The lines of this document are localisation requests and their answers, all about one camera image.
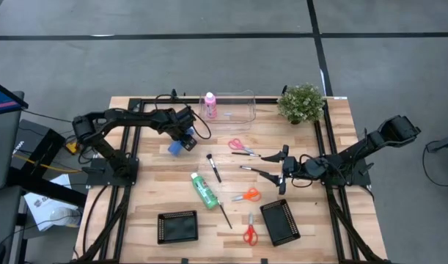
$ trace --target green bottle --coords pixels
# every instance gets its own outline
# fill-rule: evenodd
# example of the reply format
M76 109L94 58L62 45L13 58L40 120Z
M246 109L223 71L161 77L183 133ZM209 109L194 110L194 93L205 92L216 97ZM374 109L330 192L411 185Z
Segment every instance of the green bottle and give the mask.
M193 179L194 189L196 189L199 197L201 197L201 200L208 209L212 209L219 204L217 197L212 193L203 177L199 176L196 172L193 172L191 173L191 179Z

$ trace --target black plastic container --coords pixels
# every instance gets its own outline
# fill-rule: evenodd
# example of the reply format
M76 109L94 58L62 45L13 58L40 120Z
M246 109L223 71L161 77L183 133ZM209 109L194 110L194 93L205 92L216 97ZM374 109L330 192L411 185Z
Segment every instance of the black plastic container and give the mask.
M197 212L195 210L158 214L157 243L196 241Z
M285 199L260 206L260 210L273 246L280 246L301 237Z

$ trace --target gray floor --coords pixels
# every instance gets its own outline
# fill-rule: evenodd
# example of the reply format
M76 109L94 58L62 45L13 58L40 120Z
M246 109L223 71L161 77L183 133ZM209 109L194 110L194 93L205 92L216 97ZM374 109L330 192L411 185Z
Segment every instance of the gray floor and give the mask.
M316 0L315 9L325 33L448 32L448 0ZM0 6L0 35L311 30L306 2L296 0L4 0ZM395 114L422 129L414 144L369 158L389 259L448 263L448 188L430 183L421 166L424 145L448 136L448 38L324 39L323 46L333 92L349 97L359 135ZM321 87L319 72L310 38L0 41L0 83L24 90L32 111L66 119L105 109L112 95L173 88L188 95L209 89L277 95L285 84ZM431 176L448 183L448 150L426 159ZM68 261L77 231L57 228L31 239L26 260Z

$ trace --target computer monitor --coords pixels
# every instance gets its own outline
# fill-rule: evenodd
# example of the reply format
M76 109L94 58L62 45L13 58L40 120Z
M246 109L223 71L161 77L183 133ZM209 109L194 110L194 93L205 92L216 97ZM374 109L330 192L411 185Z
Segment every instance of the computer monitor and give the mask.
M27 109L28 103L0 85L0 114Z

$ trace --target pink bottle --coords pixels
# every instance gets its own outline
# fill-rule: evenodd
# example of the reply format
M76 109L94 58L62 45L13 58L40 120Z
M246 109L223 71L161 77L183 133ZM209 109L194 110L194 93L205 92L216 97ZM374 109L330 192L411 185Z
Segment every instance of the pink bottle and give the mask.
M206 94L204 102L206 105L206 115L210 118L217 117L216 97L212 94L212 92L208 92Z

